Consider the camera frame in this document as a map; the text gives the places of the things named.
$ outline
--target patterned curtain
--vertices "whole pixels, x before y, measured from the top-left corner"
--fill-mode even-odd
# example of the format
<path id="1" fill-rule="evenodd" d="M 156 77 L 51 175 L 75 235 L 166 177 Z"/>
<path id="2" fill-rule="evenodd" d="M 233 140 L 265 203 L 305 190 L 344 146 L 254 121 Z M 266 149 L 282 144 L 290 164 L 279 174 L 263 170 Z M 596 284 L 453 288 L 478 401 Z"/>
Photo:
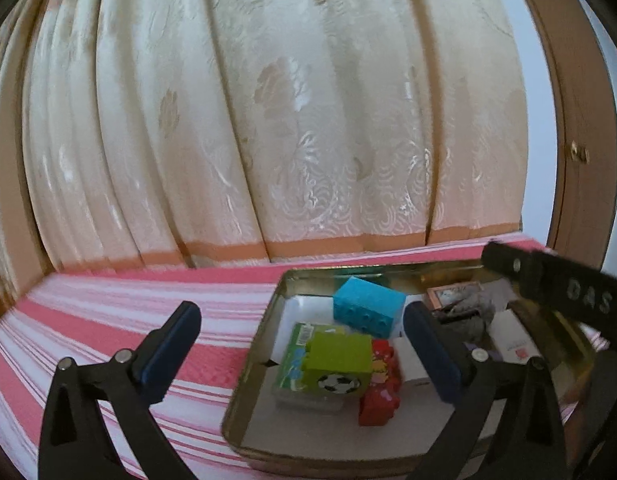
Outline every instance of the patterned curtain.
<path id="1" fill-rule="evenodd" d="M 21 0 L 0 30 L 15 295 L 46 255 L 258 264 L 510 232 L 526 171 L 500 0 Z"/>

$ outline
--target green block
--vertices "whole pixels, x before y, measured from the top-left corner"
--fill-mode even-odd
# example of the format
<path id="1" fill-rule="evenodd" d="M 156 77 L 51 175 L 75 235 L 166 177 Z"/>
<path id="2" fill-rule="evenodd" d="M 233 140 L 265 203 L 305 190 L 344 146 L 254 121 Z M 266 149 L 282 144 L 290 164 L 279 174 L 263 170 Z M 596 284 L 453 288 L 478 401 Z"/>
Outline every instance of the green block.
<path id="1" fill-rule="evenodd" d="M 315 393 L 362 396 L 373 373 L 372 338 L 316 333 L 306 345 L 302 381 Z"/>

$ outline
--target blue block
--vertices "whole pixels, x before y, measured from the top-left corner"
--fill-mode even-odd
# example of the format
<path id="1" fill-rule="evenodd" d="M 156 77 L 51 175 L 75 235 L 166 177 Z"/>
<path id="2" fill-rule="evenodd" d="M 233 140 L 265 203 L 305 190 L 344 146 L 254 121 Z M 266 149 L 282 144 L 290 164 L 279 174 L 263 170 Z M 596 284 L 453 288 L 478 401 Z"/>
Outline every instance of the blue block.
<path id="1" fill-rule="evenodd" d="M 340 323 L 387 339 L 405 301 L 406 295 L 402 292 L 349 278 L 333 296 L 333 314 Z"/>

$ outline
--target beige curtain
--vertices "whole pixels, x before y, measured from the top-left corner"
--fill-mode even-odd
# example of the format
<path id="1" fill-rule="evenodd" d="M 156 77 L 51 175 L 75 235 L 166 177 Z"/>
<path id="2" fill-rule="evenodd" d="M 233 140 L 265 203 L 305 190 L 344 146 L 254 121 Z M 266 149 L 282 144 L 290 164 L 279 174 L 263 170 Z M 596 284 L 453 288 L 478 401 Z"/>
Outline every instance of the beige curtain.
<path id="1" fill-rule="evenodd" d="M 500 0 L 22 0 L 2 72 L 4 50 L 1 101 L 21 100 L 0 132 L 30 195 L 7 213 L 57 269 L 518 229 L 526 101 Z"/>

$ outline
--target striped fabric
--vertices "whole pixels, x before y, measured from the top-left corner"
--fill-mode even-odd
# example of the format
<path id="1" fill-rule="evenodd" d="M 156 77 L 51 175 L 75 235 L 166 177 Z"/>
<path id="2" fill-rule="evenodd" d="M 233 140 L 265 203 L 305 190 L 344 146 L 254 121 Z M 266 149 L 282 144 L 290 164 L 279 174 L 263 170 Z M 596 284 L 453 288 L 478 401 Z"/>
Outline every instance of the striped fabric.
<path id="1" fill-rule="evenodd" d="M 522 234 L 501 240 L 539 245 Z M 487 239 L 330 260 L 386 264 L 478 258 Z M 304 263 L 318 266 L 319 262 Z M 151 411 L 200 479 L 272 478 L 249 468 L 224 442 L 220 424 L 266 305 L 285 265 L 176 269 L 121 274 L 53 274 L 0 322 L 0 444 L 28 479 L 37 478 L 42 413 L 58 360 L 108 360 L 135 348 L 181 300 L 197 303 L 203 324 L 166 398 Z M 145 478 L 109 404 L 104 420 L 127 470 Z"/>

